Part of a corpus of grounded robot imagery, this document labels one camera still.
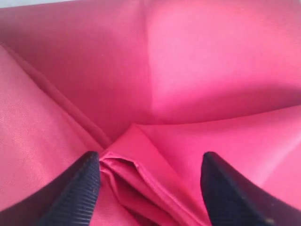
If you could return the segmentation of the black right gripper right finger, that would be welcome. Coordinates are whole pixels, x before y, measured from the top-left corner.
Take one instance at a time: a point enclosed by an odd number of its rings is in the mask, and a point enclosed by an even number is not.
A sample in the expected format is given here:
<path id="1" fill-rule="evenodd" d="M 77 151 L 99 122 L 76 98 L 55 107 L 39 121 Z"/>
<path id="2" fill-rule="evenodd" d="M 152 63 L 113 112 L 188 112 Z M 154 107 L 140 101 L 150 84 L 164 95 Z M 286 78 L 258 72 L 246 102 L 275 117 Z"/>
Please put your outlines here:
<path id="1" fill-rule="evenodd" d="M 299 226 L 300 210 L 252 183 L 217 153 L 206 152 L 200 188 L 213 226 Z"/>

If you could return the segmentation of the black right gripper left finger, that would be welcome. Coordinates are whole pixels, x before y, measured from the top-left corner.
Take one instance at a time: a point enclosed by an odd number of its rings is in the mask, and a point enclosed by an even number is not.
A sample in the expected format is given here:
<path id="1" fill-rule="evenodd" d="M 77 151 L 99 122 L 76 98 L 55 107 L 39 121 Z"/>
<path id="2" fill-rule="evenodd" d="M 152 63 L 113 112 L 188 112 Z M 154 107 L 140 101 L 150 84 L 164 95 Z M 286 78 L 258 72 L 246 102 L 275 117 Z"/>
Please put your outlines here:
<path id="1" fill-rule="evenodd" d="M 89 151 L 34 194 L 0 212 L 2 226 L 88 226 L 100 189 L 97 152 Z"/>

